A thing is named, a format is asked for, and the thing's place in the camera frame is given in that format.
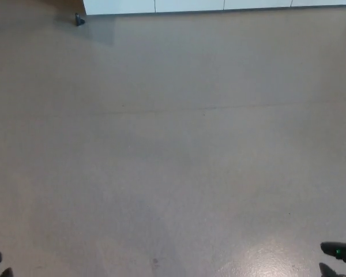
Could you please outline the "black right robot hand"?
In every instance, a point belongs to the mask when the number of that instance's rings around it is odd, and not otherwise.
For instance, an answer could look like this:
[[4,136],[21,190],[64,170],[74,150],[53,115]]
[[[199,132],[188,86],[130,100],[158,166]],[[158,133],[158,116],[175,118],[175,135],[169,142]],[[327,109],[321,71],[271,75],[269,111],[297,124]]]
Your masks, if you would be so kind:
[[[320,244],[324,254],[334,257],[336,260],[342,260],[346,263],[346,242],[322,242]],[[324,263],[319,263],[321,276],[346,276],[338,274],[332,268]]]

